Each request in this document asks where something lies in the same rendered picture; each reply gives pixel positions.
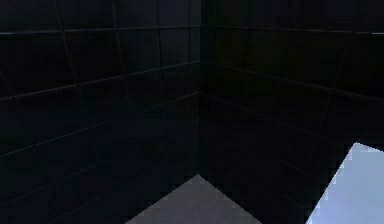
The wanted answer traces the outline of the pale blue white fixture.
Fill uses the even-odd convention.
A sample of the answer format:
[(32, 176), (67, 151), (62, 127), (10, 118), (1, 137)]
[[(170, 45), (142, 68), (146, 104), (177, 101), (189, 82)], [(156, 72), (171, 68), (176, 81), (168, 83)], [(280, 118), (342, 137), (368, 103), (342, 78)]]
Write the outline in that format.
[(305, 224), (384, 224), (384, 152), (355, 142)]

